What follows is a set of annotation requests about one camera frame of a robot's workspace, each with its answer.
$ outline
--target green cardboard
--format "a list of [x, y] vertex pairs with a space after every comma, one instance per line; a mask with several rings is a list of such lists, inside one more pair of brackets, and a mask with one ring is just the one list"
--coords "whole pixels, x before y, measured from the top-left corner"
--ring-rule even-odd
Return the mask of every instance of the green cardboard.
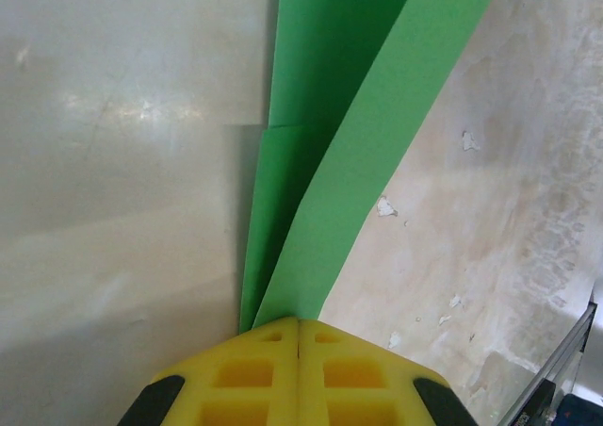
[[303, 195], [254, 326], [318, 316], [489, 1], [406, 1]]
[[272, 128], [262, 136], [253, 191], [239, 328], [252, 328], [286, 234], [329, 140], [316, 126]]
[[260, 149], [240, 332], [252, 327], [302, 195], [405, 1], [279, 1], [269, 129], [299, 129], [267, 133]]

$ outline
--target yellow foam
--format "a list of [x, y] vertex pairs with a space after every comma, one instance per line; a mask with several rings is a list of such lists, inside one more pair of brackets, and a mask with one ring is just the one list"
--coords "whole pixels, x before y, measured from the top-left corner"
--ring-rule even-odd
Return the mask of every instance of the yellow foam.
[[286, 318], [175, 365], [164, 426], [433, 425], [413, 380], [437, 373], [323, 324]]

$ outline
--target square hole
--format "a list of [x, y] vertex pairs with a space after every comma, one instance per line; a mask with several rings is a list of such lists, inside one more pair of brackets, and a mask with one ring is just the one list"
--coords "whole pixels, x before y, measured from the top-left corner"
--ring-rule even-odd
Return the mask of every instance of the square hole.
[[338, 343], [340, 340], [336, 336], [319, 333], [314, 335], [314, 340], [317, 343]]
[[200, 426], [266, 426], [267, 402], [214, 401], [203, 406]]
[[270, 335], [266, 335], [262, 338], [262, 341], [281, 341], [283, 334], [281, 332], [272, 332]]
[[379, 365], [367, 358], [333, 358], [323, 366], [327, 388], [383, 388], [385, 382]]
[[269, 360], [233, 359], [220, 366], [214, 386], [272, 386], [272, 372]]
[[329, 401], [329, 426], [401, 426], [387, 401]]

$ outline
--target metal rail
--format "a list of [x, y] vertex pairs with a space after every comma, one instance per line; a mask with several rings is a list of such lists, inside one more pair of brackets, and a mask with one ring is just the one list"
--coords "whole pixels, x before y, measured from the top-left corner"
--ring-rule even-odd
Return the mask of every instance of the metal rail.
[[569, 334], [567, 334], [557, 349], [550, 355], [550, 357], [548, 357], [545, 364], [540, 368], [540, 371], [538, 371], [526, 389], [521, 393], [515, 404], [511, 406], [509, 411], [498, 423], [498, 426], [509, 426], [517, 415], [519, 415], [521, 409], [524, 407], [524, 405], [526, 405], [526, 402], [530, 400], [531, 395], [533, 394], [534, 390], [538, 388], [538, 385], [546, 378], [548, 373], [557, 366], [563, 355], [567, 354], [567, 350], [570, 349], [572, 345], [576, 345], [576, 347], [578, 347], [578, 344], [588, 331], [595, 314], [595, 310], [596, 305], [588, 305], [588, 308], [586, 308], [584, 314], [580, 317], [580, 319], [578, 319], [578, 322], [576, 322], [574, 327], [572, 327], [572, 330], [569, 331]]

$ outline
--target white wall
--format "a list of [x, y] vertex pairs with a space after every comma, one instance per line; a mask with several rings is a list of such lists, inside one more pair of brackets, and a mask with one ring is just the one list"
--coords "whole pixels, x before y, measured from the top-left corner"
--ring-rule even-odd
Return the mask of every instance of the white wall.
[[115, 424], [236, 332], [269, 8], [0, 0], [0, 424]]

